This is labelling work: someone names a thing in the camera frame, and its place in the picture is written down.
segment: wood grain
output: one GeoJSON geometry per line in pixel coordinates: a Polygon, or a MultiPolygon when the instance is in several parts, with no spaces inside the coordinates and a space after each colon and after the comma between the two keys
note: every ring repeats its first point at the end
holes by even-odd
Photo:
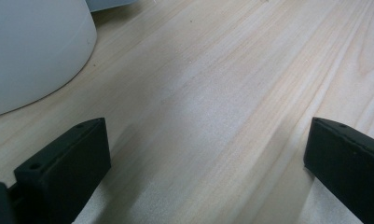
{"type": "Polygon", "coordinates": [[[0,181],[105,117],[113,168],[76,223],[359,223],[302,157],[313,116],[374,137],[373,0],[140,0],[93,18],[82,71],[0,116],[0,181]]]}

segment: white container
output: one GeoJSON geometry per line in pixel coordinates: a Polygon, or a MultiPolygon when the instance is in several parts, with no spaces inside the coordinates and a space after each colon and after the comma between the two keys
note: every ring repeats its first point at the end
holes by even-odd
{"type": "Polygon", "coordinates": [[[67,83],[95,42],[85,0],[0,0],[0,114],[67,83]]]}

